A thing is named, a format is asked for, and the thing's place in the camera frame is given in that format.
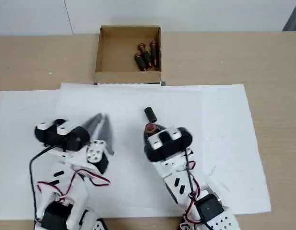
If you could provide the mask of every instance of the black wire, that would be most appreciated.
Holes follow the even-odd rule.
[[[49,146],[49,147],[45,148],[44,150],[42,150],[40,153],[38,153],[37,155],[35,155],[29,161],[29,176],[30,176],[30,180],[31,180],[31,187],[32,187],[33,199],[34,199],[34,226],[36,225],[36,219],[37,219],[37,204],[36,204],[36,193],[35,193],[35,189],[34,189],[34,180],[33,180],[33,173],[32,173],[32,165],[33,165],[34,160],[36,160],[38,157],[42,156],[43,154],[45,154],[46,152],[50,151],[51,149],[53,149],[55,147],[56,147],[56,145]]]
[[[186,158],[186,171],[187,171],[187,175],[188,175],[188,180],[189,180],[189,184],[190,184],[190,189],[191,189],[191,196],[192,196],[192,199],[195,201],[195,191],[194,191],[194,187],[193,187],[193,184],[192,184],[192,181],[191,181],[191,173],[189,171],[189,160],[188,160],[188,155],[187,155],[187,149],[185,149],[185,158]],[[201,223],[204,224],[209,230],[213,230],[211,228],[211,226],[206,222],[206,221],[203,221],[202,220],[202,213],[199,209],[197,209],[198,213],[199,213],[199,216],[200,216],[200,219],[201,219]]]
[[[185,149],[185,158],[186,158],[186,171],[187,171],[187,176],[188,176],[188,180],[189,180],[189,185],[190,185],[190,189],[191,189],[191,196],[194,197],[195,196],[195,190],[194,190],[194,186],[192,184],[192,180],[191,180],[191,174],[189,171],[189,160],[188,160],[188,155],[187,155],[187,149]]]

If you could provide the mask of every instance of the cable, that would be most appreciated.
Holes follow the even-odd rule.
[[[194,186],[193,186],[192,181],[191,181],[191,174],[190,174],[190,171],[189,171],[189,160],[188,160],[188,155],[187,155],[187,149],[185,149],[185,159],[186,159],[185,168],[186,168],[186,171],[187,171],[187,176],[188,176],[188,180],[189,180],[191,194],[193,196],[195,194],[195,190],[194,190]]]
[[[96,179],[100,179],[100,180],[103,180],[103,181],[106,182],[106,184],[96,184],[96,183],[93,182],[92,178],[89,178],[90,182],[91,182],[94,186],[102,187],[102,186],[109,186],[109,185],[110,185],[110,181],[109,181],[107,178],[105,178],[105,177],[103,177],[103,176],[100,176],[100,175],[97,175],[97,174],[95,174],[95,173],[93,173],[93,172],[90,172],[90,171],[88,171],[88,170],[86,170],[86,169],[78,169],[78,170],[76,170],[76,171],[74,172],[74,174],[73,174],[73,176],[72,176],[72,178],[71,178],[71,180],[70,180],[70,183],[69,183],[69,185],[68,185],[68,188],[67,188],[65,194],[64,194],[64,193],[63,193],[58,187],[56,187],[55,185],[52,185],[51,183],[48,183],[48,182],[45,182],[45,181],[38,181],[37,184],[45,184],[45,185],[48,185],[48,186],[50,186],[50,187],[56,189],[56,190],[58,191],[58,193],[59,193],[59,200],[63,200],[63,199],[68,195],[69,191],[71,190],[72,183],[73,183],[73,181],[74,181],[74,179],[75,179],[75,176],[76,176],[79,172],[81,172],[81,171],[86,172],[87,174],[89,174],[90,176],[92,176],[92,177],[94,177],[94,178],[96,178]]]
[[[34,160],[36,160],[38,157],[41,157],[43,154],[46,152],[52,150],[55,148],[56,145],[49,146],[42,150],[40,153],[35,155],[30,161],[29,161],[29,176],[30,176],[30,181],[31,181],[31,187],[32,187],[32,192],[33,192],[33,200],[34,200],[34,226],[36,225],[36,219],[37,219],[37,204],[36,204],[36,194],[35,194],[35,189],[34,189],[34,180],[33,180],[33,172],[32,172],[32,165]]]
[[[195,179],[195,177],[190,172],[190,170],[193,170],[195,168],[196,162],[195,161],[189,161],[188,154],[187,154],[187,149],[185,149],[185,159],[186,159],[185,169],[187,171],[187,175],[188,175],[188,179],[189,179],[189,184],[190,184],[190,189],[191,189],[191,193],[189,194],[189,197],[191,199],[191,202],[190,202],[187,210],[185,211],[184,217],[191,224],[194,224],[194,225],[201,224],[201,221],[194,221],[194,220],[189,219],[189,217],[188,217],[189,212],[190,212],[192,206],[194,205],[194,203],[196,201],[196,198],[198,198],[199,195],[200,195],[201,189],[200,189],[199,183],[197,182],[197,180]],[[194,181],[194,183],[197,186],[196,191],[194,190],[194,187],[193,187],[193,184],[192,184],[192,180]]]

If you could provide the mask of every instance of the red wire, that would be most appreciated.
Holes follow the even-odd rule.
[[[193,170],[195,168],[195,166],[196,166],[196,162],[195,161],[189,161],[189,163],[193,164],[193,166],[191,168],[191,170]],[[200,195],[200,192],[201,192],[201,188],[200,188],[200,185],[199,185],[198,181],[195,179],[195,177],[192,174],[191,174],[191,176],[192,176],[192,179],[193,179],[193,181],[195,182],[195,184],[197,186],[195,197],[198,198],[199,195]],[[201,222],[200,221],[199,222],[194,221],[194,220],[191,220],[191,219],[188,218],[189,212],[190,212],[192,206],[194,205],[194,203],[195,203],[195,198],[191,197],[191,202],[190,202],[190,204],[189,204],[189,206],[188,206],[188,208],[187,208],[187,210],[186,210],[186,212],[184,214],[184,217],[189,223],[192,223],[192,224],[196,225],[196,224],[200,224]]]
[[[48,186],[50,186],[50,187],[52,187],[52,188],[55,188],[56,190],[59,191],[60,196],[65,197],[65,196],[68,194],[68,192],[70,191],[70,189],[71,189],[71,186],[72,186],[73,180],[74,180],[74,178],[75,178],[75,175],[76,175],[78,172],[80,172],[80,171],[84,171],[84,172],[88,173],[89,175],[91,175],[91,176],[93,176],[93,177],[95,177],[95,178],[98,178],[98,179],[100,179],[100,180],[103,180],[103,181],[107,182],[107,184],[95,184],[95,183],[92,181],[92,179],[90,178],[90,181],[91,181],[91,183],[92,183],[94,186],[102,187],[102,186],[108,186],[108,185],[110,184],[110,181],[109,181],[108,179],[106,179],[105,177],[100,176],[100,175],[97,175],[97,174],[95,174],[95,173],[93,173],[93,172],[90,172],[90,171],[88,171],[88,170],[86,170],[86,169],[78,169],[78,170],[76,170],[76,171],[74,172],[74,174],[73,174],[73,176],[72,176],[72,178],[71,178],[71,181],[70,181],[70,183],[69,183],[69,186],[68,186],[67,191],[66,191],[65,194],[63,194],[62,191],[61,191],[58,187],[56,187],[55,185],[52,185],[52,184],[50,184],[50,183],[48,183],[48,182],[45,182],[45,181],[38,181],[37,184],[45,184],[45,185],[48,185]]]

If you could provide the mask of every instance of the cylindrical object in gripper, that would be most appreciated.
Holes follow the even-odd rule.
[[[151,107],[145,108],[144,113],[146,114],[146,116],[147,116],[150,123],[154,123],[154,122],[157,121],[157,118],[156,118],[156,116],[155,116],[155,114],[154,114]]]

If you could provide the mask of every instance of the small black cylindrical object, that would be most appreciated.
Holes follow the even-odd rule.
[[[151,60],[154,66],[157,66],[157,47],[156,47],[156,42],[153,40],[150,43],[150,48],[151,48]]]
[[[155,116],[155,114],[154,114],[151,107],[145,108],[144,113],[146,114],[146,116],[147,116],[150,123],[154,123],[154,122],[157,121],[157,118],[156,118],[156,116]]]
[[[150,58],[148,51],[142,52],[142,56],[143,56],[144,61],[148,65],[148,67],[149,68],[152,67],[151,58]]]
[[[138,44],[137,48],[142,53],[143,59],[146,62],[148,68],[151,68],[152,67],[151,57],[150,57],[150,54],[148,53],[148,51],[146,51],[145,43]]]
[[[147,69],[147,64],[140,53],[135,54],[134,59],[140,71],[145,71]]]

